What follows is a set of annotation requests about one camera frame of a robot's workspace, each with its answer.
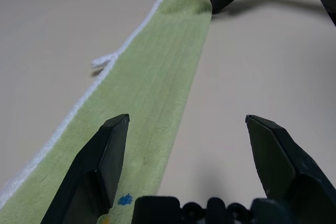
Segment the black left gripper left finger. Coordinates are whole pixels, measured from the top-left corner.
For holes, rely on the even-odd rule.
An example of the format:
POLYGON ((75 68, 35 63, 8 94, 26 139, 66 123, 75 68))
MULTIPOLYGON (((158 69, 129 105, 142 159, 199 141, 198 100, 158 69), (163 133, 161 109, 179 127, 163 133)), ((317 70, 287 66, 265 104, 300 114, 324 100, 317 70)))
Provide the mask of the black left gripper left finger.
POLYGON ((129 115, 105 121, 78 152, 42 223, 97 223, 109 212, 120 180, 129 115))

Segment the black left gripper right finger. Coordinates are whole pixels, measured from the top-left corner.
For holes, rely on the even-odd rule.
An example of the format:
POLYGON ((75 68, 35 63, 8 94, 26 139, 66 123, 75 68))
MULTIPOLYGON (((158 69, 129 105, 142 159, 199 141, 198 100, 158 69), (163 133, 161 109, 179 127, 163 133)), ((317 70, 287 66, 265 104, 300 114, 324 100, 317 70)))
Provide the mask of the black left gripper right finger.
POLYGON ((245 122, 267 198, 285 201, 297 223, 335 223, 335 188, 314 159, 275 122, 256 115, 245 122))

